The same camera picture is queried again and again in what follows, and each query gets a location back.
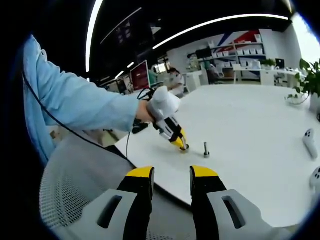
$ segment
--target white table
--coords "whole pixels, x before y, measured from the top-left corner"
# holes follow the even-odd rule
[[[249,72],[260,72],[261,85],[263,86],[274,86],[275,85],[275,75],[284,74],[286,76],[295,76],[299,71],[287,71],[283,69],[265,70],[265,69],[253,69],[249,67],[233,67],[234,71],[234,84],[237,82],[237,71],[249,71]],[[289,87],[293,88],[294,83],[289,81]]]
[[[184,97],[176,118],[190,151],[178,149],[152,126],[129,139],[128,158],[136,167],[154,166],[155,183],[191,204],[190,166],[216,171],[227,189],[258,206],[273,227],[299,224],[310,209],[309,179],[320,165],[302,142],[309,128],[320,143],[320,124],[308,109],[288,106],[286,87],[202,86]],[[203,158],[204,142],[210,158]],[[127,137],[116,146],[125,154]]]

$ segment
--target metal bolt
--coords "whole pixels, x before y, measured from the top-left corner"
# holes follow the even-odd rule
[[[204,142],[204,154],[203,154],[204,158],[207,159],[210,157],[210,152],[208,151],[208,145],[207,142]]]

